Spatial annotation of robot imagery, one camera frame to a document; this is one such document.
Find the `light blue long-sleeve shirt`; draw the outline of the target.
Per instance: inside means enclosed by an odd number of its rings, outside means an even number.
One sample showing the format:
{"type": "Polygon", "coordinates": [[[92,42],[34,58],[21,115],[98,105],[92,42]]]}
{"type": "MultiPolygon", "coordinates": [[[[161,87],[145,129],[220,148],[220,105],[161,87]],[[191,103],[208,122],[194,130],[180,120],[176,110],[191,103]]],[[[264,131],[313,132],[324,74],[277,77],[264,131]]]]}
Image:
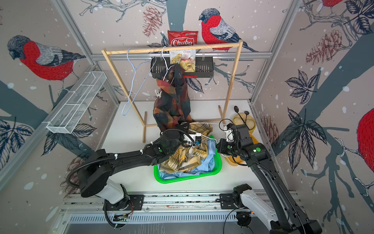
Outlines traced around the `light blue long-sleeve shirt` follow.
{"type": "Polygon", "coordinates": [[[171,180],[212,172],[215,167],[215,144],[214,139],[203,139],[197,147],[180,146],[173,156],[158,166],[158,175],[162,180],[171,180]]]}

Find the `yellow plaid flannel shirt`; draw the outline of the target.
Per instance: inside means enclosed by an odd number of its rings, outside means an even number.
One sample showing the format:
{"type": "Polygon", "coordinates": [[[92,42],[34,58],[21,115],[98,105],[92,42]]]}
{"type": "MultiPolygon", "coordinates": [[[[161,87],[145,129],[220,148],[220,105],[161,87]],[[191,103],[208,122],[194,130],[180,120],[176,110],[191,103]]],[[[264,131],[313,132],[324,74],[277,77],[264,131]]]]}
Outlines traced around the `yellow plaid flannel shirt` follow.
{"type": "Polygon", "coordinates": [[[208,137],[213,128],[209,123],[193,123],[190,125],[189,134],[201,133],[202,143],[198,146],[184,148],[180,146],[176,153],[160,165],[160,172],[177,173],[190,172],[202,163],[202,159],[208,156],[208,137]]]}

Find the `white wire hanger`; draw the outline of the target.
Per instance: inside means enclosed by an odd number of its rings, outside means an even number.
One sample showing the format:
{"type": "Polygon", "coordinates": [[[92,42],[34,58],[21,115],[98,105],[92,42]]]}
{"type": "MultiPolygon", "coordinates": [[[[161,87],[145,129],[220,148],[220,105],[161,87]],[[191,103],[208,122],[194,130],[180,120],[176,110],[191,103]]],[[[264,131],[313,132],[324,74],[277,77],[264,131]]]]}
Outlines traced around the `white wire hanger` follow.
{"type": "Polygon", "coordinates": [[[131,48],[129,48],[127,50],[127,53],[126,53],[126,59],[127,61],[131,64],[132,66],[132,71],[133,71],[133,77],[131,79],[131,88],[130,88],[130,91],[129,91],[129,96],[128,96],[128,100],[127,102],[125,103],[122,111],[121,111],[121,115],[122,116],[126,116],[130,110],[130,108],[133,106],[133,103],[134,103],[134,99],[131,97],[132,96],[132,92],[133,92],[133,88],[134,88],[134,82],[135,82],[135,79],[136,79],[136,76],[137,76],[137,71],[138,69],[140,68],[140,66],[142,66],[143,64],[148,64],[150,63],[149,60],[147,61],[144,61],[144,62],[141,62],[138,66],[135,66],[134,63],[131,61],[131,59],[129,58],[129,54],[130,54],[130,50],[131,48]]]}

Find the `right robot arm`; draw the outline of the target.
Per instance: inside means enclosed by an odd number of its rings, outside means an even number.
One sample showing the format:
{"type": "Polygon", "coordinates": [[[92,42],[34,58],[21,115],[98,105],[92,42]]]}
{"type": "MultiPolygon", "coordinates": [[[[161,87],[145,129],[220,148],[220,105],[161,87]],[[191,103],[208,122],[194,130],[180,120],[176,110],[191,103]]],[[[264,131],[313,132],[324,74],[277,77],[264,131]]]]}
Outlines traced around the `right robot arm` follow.
{"type": "Polygon", "coordinates": [[[248,184],[233,189],[234,204],[248,208],[266,226],[271,234],[320,234],[322,228],[311,220],[295,202],[282,182],[270,153],[261,144],[255,144],[246,125],[227,125],[229,139],[221,139],[216,145],[220,154],[240,157],[250,168],[271,202],[265,203],[252,191],[248,184]]]}

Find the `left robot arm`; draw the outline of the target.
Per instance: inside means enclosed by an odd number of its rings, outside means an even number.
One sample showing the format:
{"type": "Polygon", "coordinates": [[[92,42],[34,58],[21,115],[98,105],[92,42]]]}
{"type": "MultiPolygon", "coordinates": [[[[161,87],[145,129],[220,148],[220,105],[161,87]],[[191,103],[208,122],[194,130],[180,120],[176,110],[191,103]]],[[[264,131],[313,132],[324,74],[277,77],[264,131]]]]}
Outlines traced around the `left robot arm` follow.
{"type": "Polygon", "coordinates": [[[128,195],[123,185],[110,180],[110,176],[124,170],[154,166],[167,161],[185,138],[194,146],[195,140],[189,135],[190,124],[184,122],[167,129],[160,137],[144,146],[143,149],[127,153],[107,153],[104,149],[96,151],[83,165],[72,170],[66,177],[67,185],[78,188],[83,198],[97,196],[110,204],[127,202],[128,195]]]}

